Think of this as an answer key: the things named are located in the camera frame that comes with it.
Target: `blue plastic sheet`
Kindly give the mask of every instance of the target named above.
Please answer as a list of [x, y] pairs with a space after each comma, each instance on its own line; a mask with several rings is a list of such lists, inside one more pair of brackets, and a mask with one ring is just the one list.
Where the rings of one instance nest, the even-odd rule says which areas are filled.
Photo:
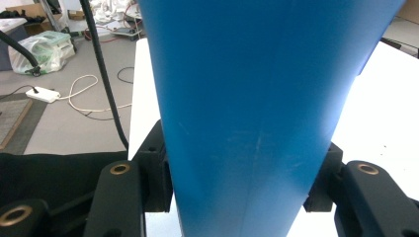
[[286, 236], [402, 1], [139, 3], [184, 236]]

